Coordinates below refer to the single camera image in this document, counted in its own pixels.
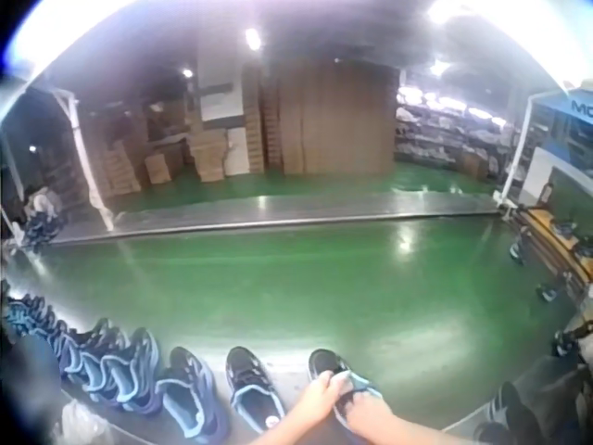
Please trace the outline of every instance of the shelf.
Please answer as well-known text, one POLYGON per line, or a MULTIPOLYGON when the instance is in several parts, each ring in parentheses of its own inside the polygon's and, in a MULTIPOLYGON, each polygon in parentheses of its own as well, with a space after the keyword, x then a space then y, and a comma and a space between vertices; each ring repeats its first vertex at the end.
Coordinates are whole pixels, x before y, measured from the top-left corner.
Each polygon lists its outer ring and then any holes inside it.
POLYGON ((396 135, 396 140, 398 140, 398 141, 405 141, 405 142, 426 142, 428 144, 433 144, 433 145, 436 145, 436 146, 445 146, 445 147, 455 148, 455 149, 461 149, 461 150, 464 150, 465 149, 463 146, 455 146, 455 145, 449 144, 449 143, 447 143, 445 141, 437 141, 435 139, 424 139, 424 138, 416 138, 416 137, 410 138, 410 137, 407 137, 407 136, 399 136, 399 135, 396 135))
POLYGON ((398 104, 398 105, 401 107, 404 107, 404 108, 416 109, 416 110, 420 110, 423 112, 440 114, 441 116, 446 116, 448 118, 457 118, 457 119, 463 119, 463 120, 467 119, 466 117, 462 116, 461 114, 456 114, 451 111, 445 111, 443 109, 432 109, 432 108, 425 107, 424 105, 411 105, 411 104, 398 104))

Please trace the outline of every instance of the sign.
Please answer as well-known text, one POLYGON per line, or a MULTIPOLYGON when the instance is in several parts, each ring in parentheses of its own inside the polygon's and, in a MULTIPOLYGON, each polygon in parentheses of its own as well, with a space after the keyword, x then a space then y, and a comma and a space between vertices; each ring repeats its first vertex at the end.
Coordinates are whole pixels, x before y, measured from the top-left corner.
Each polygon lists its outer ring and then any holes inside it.
POLYGON ((582 114, 583 116, 593 118, 593 105, 579 104, 575 100, 572 100, 571 109, 577 114, 582 114))

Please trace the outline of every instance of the finger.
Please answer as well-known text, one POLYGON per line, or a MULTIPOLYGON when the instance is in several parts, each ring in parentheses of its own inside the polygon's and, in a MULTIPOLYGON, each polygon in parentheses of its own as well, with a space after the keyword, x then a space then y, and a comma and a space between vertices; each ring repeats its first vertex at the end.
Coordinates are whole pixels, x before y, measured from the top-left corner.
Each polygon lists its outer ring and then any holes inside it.
POLYGON ((344 411, 346 411, 346 415, 350 414, 352 408, 354 408, 354 403, 352 403, 351 401, 347 401, 346 405, 344 405, 344 411))
POLYGON ((342 388, 349 382, 349 373, 340 373, 338 375, 334 375, 330 380, 330 384, 328 387, 328 391, 331 391, 332 395, 336 398, 341 394, 342 388))
POLYGON ((334 376, 332 371, 323 371, 321 374, 317 376, 317 381, 323 384, 323 387, 326 388, 330 384, 330 380, 334 376))
POLYGON ((360 403, 361 401, 364 400, 365 394, 366 394, 366 392, 355 392, 354 395, 352 396, 352 401, 354 403, 360 403))

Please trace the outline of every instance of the white wall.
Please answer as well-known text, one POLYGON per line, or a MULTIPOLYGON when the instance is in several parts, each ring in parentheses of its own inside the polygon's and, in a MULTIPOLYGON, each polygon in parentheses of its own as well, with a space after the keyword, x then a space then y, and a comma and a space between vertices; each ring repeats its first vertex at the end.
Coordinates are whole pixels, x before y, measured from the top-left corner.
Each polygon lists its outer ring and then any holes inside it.
POLYGON ((243 111, 243 89, 241 86, 241 72, 235 74, 233 90, 229 93, 204 95, 200 97, 202 121, 241 116, 243 111))
POLYGON ((549 181, 553 168, 557 168, 573 178, 593 197, 593 179, 589 178, 575 166, 540 147, 537 147, 534 151, 529 172, 527 172, 527 177, 523 185, 522 195, 527 193, 532 197, 538 198, 544 185, 549 181))

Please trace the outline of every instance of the wall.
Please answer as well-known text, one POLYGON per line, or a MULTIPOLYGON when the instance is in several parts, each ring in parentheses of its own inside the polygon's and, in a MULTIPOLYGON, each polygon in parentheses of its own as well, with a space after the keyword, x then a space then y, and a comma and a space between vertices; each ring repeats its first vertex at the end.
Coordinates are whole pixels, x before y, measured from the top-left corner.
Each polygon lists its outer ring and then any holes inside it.
POLYGON ((393 166, 394 73, 370 64, 294 60, 278 69, 286 173, 378 173, 393 166))
POLYGON ((549 181, 553 168, 557 168, 572 177, 593 197, 593 179, 565 160, 558 158, 543 148, 537 147, 525 178, 521 201, 523 201, 525 194, 535 198, 539 197, 544 185, 549 181))

